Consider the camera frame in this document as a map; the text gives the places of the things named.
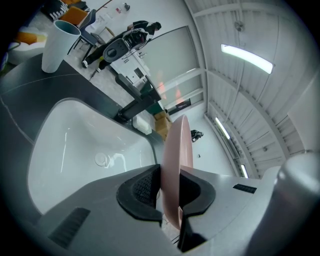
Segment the ceiling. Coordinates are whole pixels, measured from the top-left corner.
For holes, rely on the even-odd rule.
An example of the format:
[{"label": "ceiling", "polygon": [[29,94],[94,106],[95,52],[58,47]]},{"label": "ceiling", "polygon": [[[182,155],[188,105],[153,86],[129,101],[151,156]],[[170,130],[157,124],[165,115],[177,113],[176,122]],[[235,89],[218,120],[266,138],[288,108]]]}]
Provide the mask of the ceiling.
[{"label": "ceiling", "polygon": [[[206,115],[218,117],[251,178],[304,151],[288,111],[319,69],[309,31],[280,0],[185,0],[205,62]],[[238,32],[235,22],[244,30]],[[271,74],[221,51],[221,44],[274,64]]]}]

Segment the white wall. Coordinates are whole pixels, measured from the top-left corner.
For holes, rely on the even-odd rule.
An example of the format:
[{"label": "white wall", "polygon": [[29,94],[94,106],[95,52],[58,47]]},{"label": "white wall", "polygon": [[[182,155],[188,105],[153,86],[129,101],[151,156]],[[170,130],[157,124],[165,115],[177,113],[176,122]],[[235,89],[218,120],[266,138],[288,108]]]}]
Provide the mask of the white wall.
[{"label": "white wall", "polygon": [[316,72],[309,86],[293,105],[288,115],[306,150],[320,150],[320,72]]},{"label": "white wall", "polygon": [[203,114],[200,118],[192,119],[189,124],[191,130],[203,132],[203,137],[192,143],[193,167],[210,173],[235,176],[224,149]]},{"label": "white wall", "polygon": [[206,112],[206,108],[207,104],[204,102],[204,100],[202,100],[197,102],[196,104],[193,104],[178,111],[177,113],[174,113],[170,117],[172,121],[175,121],[178,117],[186,115],[186,117],[189,120],[189,123],[192,123],[194,120],[202,118],[202,116]]},{"label": "white wall", "polygon": [[139,52],[146,54],[143,56],[143,61],[150,69],[150,78],[156,87],[199,67],[192,39],[186,27],[157,37]]}]

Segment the ceiling light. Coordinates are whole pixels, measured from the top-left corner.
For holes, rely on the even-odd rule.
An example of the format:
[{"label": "ceiling light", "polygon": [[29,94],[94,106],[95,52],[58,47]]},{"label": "ceiling light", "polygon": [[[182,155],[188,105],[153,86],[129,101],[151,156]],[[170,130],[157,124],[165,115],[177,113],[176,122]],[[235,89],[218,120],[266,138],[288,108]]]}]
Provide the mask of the ceiling light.
[{"label": "ceiling light", "polygon": [[242,169],[242,172],[243,172],[244,177],[248,179],[249,176],[248,176],[246,167],[245,167],[243,164],[241,164],[241,169]]},{"label": "ceiling light", "polygon": [[229,134],[227,133],[226,129],[224,128],[224,126],[222,125],[222,123],[219,121],[219,119],[216,117],[215,121],[218,123],[218,125],[220,126],[221,130],[223,131],[224,135],[227,137],[227,139],[230,139]]},{"label": "ceiling light", "polygon": [[221,51],[226,54],[236,56],[247,62],[250,62],[253,65],[256,65],[258,68],[264,70],[268,74],[271,74],[272,69],[274,68],[274,65],[271,62],[265,60],[264,58],[261,58],[258,55],[255,55],[251,52],[248,52],[246,50],[243,50],[234,46],[221,44]]}]

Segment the black vent slot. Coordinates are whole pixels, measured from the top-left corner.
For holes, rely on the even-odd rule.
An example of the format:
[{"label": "black vent slot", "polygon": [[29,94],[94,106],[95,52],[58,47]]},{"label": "black vent slot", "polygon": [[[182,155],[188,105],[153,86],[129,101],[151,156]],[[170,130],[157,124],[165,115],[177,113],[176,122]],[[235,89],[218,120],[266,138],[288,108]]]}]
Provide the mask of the black vent slot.
[{"label": "black vent slot", "polygon": [[246,186],[246,185],[241,185],[241,184],[236,184],[233,186],[234,189],[236,190],[241,190],[241,191],[244,191],[244,192],[248,192],[248,193],[251,193],[251,194],[254,194],[257,190],[256,187],[253,187],[253,186]]},{"label": "black vent slot", "polygon": [[138,180],[132,188],[134,197],[141,203],[156,208],[157,193],[160,188],[160,172],[153,171]]},{"label": "black vent slot", "polygon": [[62,248],[67,249],[89,213],[90,210],[85,208],[74,209],[49,235],[49,238]]},{"label": "black vent slot", "polygon": [[201,194],[200,186],[183,174],[180,174],[179,190],[179,206],[181,209],[183,209],[185,205],[194,201]]}]

